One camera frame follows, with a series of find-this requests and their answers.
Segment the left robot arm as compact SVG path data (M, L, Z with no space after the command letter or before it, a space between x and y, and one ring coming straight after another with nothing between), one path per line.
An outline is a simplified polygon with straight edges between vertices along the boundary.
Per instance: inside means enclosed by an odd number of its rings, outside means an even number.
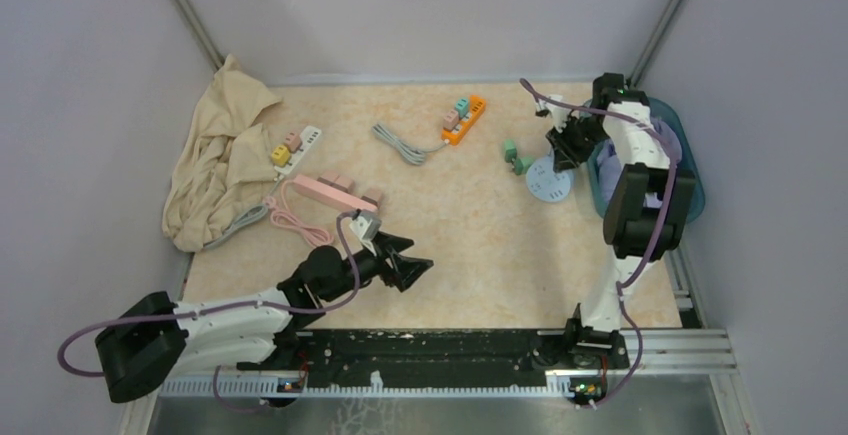
M121 324L95 338L108 396L127 403L158 389L171 376L218 366L285 369L300 354L294 334L349 299L373 279L400 292L431 259L404 255L413 240L383 232L347 257L333 246L314 248L276 286L250 296L179 303L164 292L143 297Z

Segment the green USB charger plug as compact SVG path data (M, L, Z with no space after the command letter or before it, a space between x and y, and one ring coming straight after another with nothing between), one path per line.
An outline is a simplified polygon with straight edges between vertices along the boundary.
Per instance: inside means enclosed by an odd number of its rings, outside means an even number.
M512 172L517 176L525 175L534 162L535 158L532 156L514 158L511 162Z
M518 158L518 150L512 139L507 139L502 144L502 155L506 163L512 164Z

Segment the orange power strip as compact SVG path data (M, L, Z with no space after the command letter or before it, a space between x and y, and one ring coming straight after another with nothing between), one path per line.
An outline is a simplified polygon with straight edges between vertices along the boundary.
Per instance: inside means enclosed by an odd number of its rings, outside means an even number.
M465 138L469 130L481 118L487 107L486 100L480 96L471 95L464 98L470 99L469 113L465 117L460 118L459 124L453 131L448 132L443 128L441 131L443 142L452 146L458 145Z

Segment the round light blue power socket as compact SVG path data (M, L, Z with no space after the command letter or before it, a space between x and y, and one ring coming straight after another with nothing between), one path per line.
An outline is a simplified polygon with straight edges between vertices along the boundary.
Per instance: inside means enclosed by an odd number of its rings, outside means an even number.
M565 200L575 184L575 172L554 170L554 157L548 154L536 159L525 174L528 191L538 200L558 203Z

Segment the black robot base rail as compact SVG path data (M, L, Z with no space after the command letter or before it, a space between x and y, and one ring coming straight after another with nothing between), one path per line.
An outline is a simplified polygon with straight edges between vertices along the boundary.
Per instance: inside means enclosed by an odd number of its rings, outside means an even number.
M623 340L579 345L561 329L286 330L272 354L242 371L290 370L309 388L359 388L379 373L387 388L540 387L548 370L627 370Z

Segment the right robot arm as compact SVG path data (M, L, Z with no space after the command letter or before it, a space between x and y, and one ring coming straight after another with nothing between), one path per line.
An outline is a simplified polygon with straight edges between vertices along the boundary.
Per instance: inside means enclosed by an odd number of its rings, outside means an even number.
M621 74L597 77L587 106L554 99L545 104L560 110L546 135L555 171L587 162L604 141L614 147L621 165L603 219L609 258L590 295L566 323L563 353L576 367L588 367L597 358L622 362L624 303L641 275L679 245L696 177L680 168L680 149L655 130L647 95L629 87Z

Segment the pink USB charger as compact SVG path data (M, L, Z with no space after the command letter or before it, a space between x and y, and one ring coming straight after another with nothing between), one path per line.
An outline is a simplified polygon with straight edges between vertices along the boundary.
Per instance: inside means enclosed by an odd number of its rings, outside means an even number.
M459 121L460 114L455 109L452 109L448 111L442 118L442 128L445 131L451 132L459 124Z

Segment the teal USB charger plug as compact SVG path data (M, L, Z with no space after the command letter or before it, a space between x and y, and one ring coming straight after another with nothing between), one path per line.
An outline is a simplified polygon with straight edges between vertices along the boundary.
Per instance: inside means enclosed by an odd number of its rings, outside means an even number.
M457 112L460 118L465 117L470 111L470 99L460 98L454 104L454 110Z

